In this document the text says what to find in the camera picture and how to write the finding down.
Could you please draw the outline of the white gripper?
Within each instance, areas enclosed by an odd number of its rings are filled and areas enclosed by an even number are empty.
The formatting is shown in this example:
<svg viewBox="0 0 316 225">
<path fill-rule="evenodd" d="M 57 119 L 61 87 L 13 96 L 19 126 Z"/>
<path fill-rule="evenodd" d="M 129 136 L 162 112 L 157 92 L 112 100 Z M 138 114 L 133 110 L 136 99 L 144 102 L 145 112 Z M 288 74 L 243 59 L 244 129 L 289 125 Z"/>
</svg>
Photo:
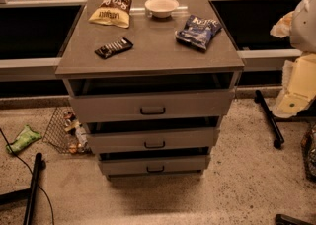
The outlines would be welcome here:
<svg viewBox="0 0 316 225">
<path fill-rule="evenodd" d="M 290 35 L 293 11 L 274 24 L 270 35 L 285 38 Z M 282 89 L 279 92 L 273 115 L 290 118 L 307 110 L 316 97 L 316 54 L 304 53 L 294 62 L 286 60 L 282 68 Z"/>
</svg>

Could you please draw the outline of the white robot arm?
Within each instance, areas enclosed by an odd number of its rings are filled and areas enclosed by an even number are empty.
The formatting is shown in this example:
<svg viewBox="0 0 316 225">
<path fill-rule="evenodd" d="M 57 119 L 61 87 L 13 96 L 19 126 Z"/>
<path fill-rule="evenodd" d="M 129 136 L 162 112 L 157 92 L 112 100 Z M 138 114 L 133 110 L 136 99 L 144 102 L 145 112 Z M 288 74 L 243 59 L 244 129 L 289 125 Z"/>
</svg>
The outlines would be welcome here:
<svg viewBox="0 0 316 225">
<path fill-rule="evenodd" d="M 307 110 L 316 97 L 316 0 L 302 0 L 274 24 L 270 34 L 289 37 L 292 47 L 301 55 L 282 69 L 282 89 L 273 107 L 273 114 L 290 118 Z"/>
</svg>

